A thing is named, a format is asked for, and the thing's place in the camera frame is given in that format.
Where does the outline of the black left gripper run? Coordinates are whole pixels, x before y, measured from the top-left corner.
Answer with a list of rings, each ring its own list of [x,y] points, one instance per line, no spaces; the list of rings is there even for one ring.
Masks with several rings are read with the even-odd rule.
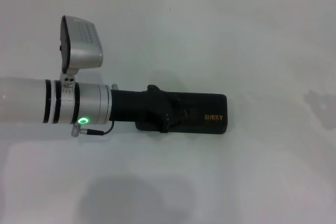
[[[112,89],[111,97],[110,121],[150,123],[161,133],[188,129],[191,110],[185,108],[184,93],[170,92],[168,100],[157,86],[149,85],[141,92]]]

